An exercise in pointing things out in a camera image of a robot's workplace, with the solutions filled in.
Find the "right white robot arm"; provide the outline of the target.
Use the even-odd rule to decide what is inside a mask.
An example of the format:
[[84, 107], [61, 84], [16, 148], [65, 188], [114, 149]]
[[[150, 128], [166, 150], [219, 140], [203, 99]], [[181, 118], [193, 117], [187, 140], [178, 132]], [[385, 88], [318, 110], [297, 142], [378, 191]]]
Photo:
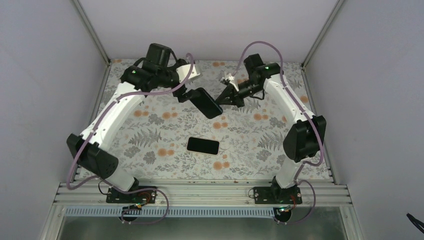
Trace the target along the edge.
[[264, 92], [283, 112], [289, 131], [282, 141], [288, 161], [273, 177], [270, 195], [274, 202], [284, 203], [299, 184], [298, 176], [305, 165], [320, 166], [324, 161], [326, 119], [309, 110], [290, 87], [278, 63], [265, 64], [259, 54], [248, 56], [242, 63], [248, 79], [238, 83], [234, 74], [223, 72], [219, 81], [226, 87], [217, 97], [219, 105], [243, 107], [244, 99]]

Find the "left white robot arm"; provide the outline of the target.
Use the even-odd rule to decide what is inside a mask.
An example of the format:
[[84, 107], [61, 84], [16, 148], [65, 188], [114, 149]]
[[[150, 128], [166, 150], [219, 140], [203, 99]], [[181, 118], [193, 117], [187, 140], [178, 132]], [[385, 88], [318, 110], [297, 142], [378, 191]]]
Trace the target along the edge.
[[124, 70], [115, 92], [89, 126], [68, 136], [66, 144], [73, 157], [66, 177], [68, 190], [99, 178], [128, 203], [139, 197], [138, 180], [108, 150], [129, 114], [148, 96], [174, 94], [182, 101], [193, 96], [185, 84], [200, 75], [194, 56], [187, 53], [185, 58], [175, 58], [174, 65], [169, 65], [170, 57], [175, 57], [170, 47], [152, 43], [146, 56]]

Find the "black phone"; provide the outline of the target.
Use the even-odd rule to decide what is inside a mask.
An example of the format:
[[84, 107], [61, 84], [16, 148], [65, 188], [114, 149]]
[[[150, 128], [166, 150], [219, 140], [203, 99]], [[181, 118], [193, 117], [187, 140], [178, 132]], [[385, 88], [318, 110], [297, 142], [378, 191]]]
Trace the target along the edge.
[[223, 113], [223, 109], [202, 87], [192, 90], [190, 101], [207, 119], [213, 119]]

